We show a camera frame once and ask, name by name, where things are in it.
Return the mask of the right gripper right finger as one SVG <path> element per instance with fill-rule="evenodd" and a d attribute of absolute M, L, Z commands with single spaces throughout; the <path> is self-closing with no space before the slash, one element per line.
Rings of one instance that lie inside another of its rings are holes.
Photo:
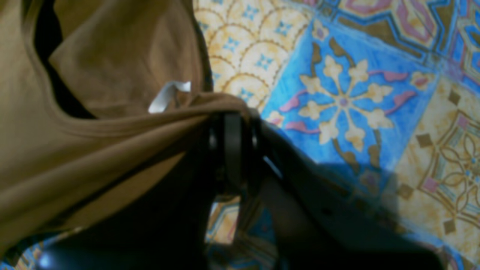
<path fill-rule="evenodd" d="M 271 214 L 276 270 L 442 270 L 434 251 L 368 217 L 334 190 L 337 165 L 314 164 L 259 116 L 242 130 L 247 194 Z"/>

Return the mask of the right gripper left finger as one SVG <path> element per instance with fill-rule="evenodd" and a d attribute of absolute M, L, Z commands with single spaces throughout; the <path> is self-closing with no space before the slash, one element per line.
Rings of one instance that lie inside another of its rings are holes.
<path fill-rule="evenodd" d="M 153 188 L 119 213 L 48 246 L 37 270 L 207 267 L 211 206 L 235 188 L 235 115 L 215 115 L 199 141 Z"/>

